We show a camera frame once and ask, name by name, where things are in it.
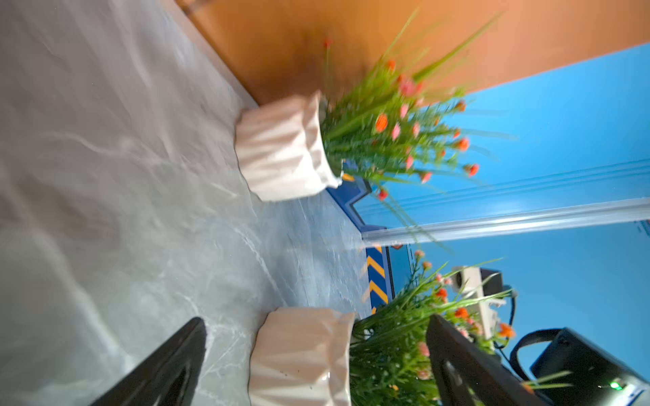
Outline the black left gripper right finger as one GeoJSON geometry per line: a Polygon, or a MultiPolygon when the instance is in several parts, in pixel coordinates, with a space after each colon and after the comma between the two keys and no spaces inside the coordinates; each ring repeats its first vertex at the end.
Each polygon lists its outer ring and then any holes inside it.
{"type": "Polygon", "coordinates": [[[429,319],[431,369],[443,405],[544,405],[504,367],[482,353],[442,316],[429,319]]]}

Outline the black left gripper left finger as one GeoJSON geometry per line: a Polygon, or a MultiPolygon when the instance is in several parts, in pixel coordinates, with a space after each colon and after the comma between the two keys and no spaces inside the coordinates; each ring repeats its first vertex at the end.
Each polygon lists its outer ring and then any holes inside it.
{"type": "Polygon", "coordinates": [[[205,359],[206,344],[205,321],[200,317],[191,318],[93,404],[192,404],[205,359]]]}

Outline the potted plant pink flowers back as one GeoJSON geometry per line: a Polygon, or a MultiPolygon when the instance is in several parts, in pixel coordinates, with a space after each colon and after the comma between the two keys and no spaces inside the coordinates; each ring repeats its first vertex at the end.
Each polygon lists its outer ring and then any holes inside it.
{"type": "Polygon", "coordinates": [[[439,315],[482,353],[514,331],[499,323],[486,339],[452,289],[452,271],[415,254],[415,269],[392,301],[366,318],[328,308],[271,312],[257,333],[248,392],[254,405],[439,405],[426,341],[439,315]]]}

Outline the potted plant orange flowers corner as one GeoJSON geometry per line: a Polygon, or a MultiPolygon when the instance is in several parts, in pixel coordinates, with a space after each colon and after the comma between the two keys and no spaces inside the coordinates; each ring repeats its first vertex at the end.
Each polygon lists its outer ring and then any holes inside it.
{"type": "Polygon", "coordinates": [[[423,233],[389,188],[477,177],[479,165],[465,161],[472,141],[449,123],[467,109],[464,91],[432,93],[428,83],[491,27],[487,22],[420,69],[400,66],[387,49],[334,98],[315,91],[242,113],[234,149],[249,191],[264,202],[294,201],[361,180],[410,234],[423,233]]]}

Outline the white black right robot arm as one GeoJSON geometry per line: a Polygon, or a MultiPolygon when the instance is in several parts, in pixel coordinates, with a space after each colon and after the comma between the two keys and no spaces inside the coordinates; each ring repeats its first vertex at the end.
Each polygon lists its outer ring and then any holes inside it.
{"type": "Polygon", "coordinates": [[[538,330],[512,349],[511,369],[549,405],[648,405],[649,381],[570,328],[538,330]],[[547,347],[525,372],[521,349],[547,347]]]}

